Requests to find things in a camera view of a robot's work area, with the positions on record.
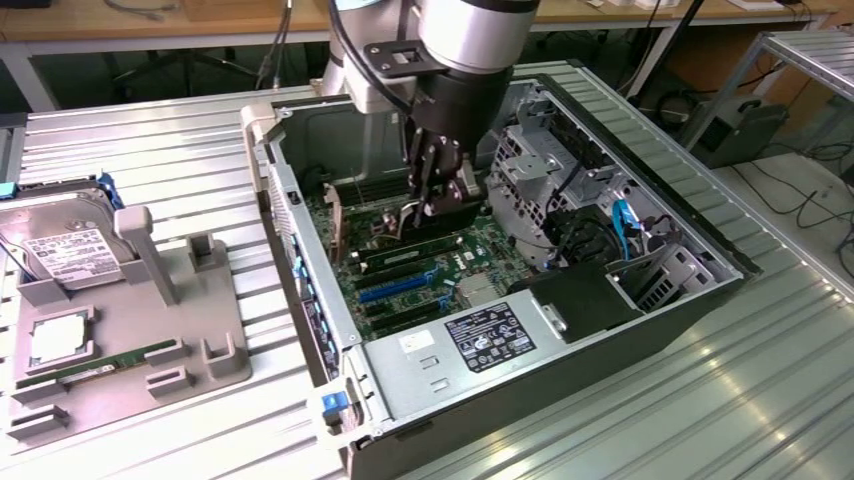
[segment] blue pcie slot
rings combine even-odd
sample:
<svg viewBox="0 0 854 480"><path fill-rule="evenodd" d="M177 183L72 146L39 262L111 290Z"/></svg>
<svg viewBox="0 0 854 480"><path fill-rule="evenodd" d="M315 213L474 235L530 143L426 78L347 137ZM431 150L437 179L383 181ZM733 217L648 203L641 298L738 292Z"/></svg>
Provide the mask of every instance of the blue pcie slot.
<svg viewBox="0 0 854 480"><path fill-rule="evenodd" d="M377 288L374 290L369 290L367 292L362 292L359 294L359 303L369 303L375 300L382 300L383 298L391 297L393 295L398 295L399 293L423 287L429 283L433 283L433 279L438 271L439 267L434 268L429 272L425 272L418 277L393 283L391 285Z"/></svg>

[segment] open computer tower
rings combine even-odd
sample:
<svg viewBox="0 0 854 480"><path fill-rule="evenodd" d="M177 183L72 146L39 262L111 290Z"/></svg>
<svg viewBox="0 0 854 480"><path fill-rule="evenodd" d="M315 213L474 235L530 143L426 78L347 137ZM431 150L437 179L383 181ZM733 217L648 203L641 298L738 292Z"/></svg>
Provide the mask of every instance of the open computer tower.
<svg viewBox="0 0 854 480"><path fill-rule="evenodd" d="M760 273L549 77L509 87L477 215L417 239L398 114L347 97L271 107L259 203L319 439L354 478L417 468L661 351Z"/></svg>

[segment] metal grooved surface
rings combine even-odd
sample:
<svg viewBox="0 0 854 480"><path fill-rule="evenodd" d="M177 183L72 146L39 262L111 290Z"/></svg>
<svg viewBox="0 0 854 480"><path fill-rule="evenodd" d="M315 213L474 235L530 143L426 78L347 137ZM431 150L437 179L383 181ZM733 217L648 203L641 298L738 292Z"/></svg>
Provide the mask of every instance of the metal grooved surface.
<svg viewBox="0 0 854 480"><path fill-rule="evenodd" d="M519 73L552 74L594 106L596 116L766 273L662 354L407 478L850 476L854 312L834 291L837 279L828 276L825 283L794 247L785 248L766 231L770 227L745 215L744 205L730 201L700 164L592 75L565 63L519 68ZM50 478L56 468L86 471L87 478L234 474L297 480L345 475L337 454L317 446L311 433L303 407L309 375L263 232L247 208L247 173L237 160L234 112L270 96L223 99L34 117L23 174L50 178L86 170L87 164L110 164L129 201L153 208L161 243L203 229L226 239L255 376L229 392L161 409L32 455L0 457L4 480ZM198 167L183 170L177 165L185 162ZM14 299L0 304L0 321L14 305ZM8 339L8 332L0 333L0 357L8 353ZM4 465L16 466L2 470Z"/></svg>
<svg viewBox="0 0 854 480"><path fill-rule="evenodd" d="M145 204L159 248L214 232L229 245L254 375L233 387L8 456L0 478L346 477L337 452L317 445L309 371L265 239L243 153L238 110L254 102L313 96L245 93L31 115L20 180L113 174L127 204ZM7 271L15 269L7 263ZM8 276L0 303L0 390L10 378L18 292ZM0 430L8 425L0 396Z"/></svg>
<svg viewBox="0 0 854 480"><path fill-rule="evenodd" d="M405 478L850 478L854 310L834 280L593 75L562 63L519 70L596 107L765 275L661 354Z"/></svg>
<svg viewBox="0 0 854 480"><path fill-rule="evenodd" d="M776 32L765 48L854 101L854 35L845 31Z"/></svg>

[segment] motherboard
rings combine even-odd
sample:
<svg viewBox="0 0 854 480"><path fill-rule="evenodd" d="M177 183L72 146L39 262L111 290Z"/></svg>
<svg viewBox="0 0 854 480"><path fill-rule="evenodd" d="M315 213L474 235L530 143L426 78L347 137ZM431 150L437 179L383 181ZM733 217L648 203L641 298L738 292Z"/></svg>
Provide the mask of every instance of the motherboard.
<svg viewBox="0 0 854 480"><path fill-rule="evenodd" d="M342 207L338 225L322 196L306 202L321 240L338 257L333 268L359 333L370 340L501 298L533 275L489 213L450 235L399 241L383 229L383 214L407 201L403 195Z"/></svg>

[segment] warning label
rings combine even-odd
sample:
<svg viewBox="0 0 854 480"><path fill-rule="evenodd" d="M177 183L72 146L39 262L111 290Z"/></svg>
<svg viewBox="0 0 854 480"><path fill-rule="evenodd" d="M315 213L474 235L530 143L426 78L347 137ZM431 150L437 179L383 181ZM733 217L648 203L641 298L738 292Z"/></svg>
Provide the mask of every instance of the warning label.
<svg viewBox="0 0 854 480"><path fill-rule="evenodd" d="M507 303L451 320L445 327L475 373L537 349Z"/></svg>
<svg viewBox="0 0 854 480"><path fill-rule="evenodd" d="M60 282L119 270L119 262L98 228L24 241L24 247Z"/></svg>

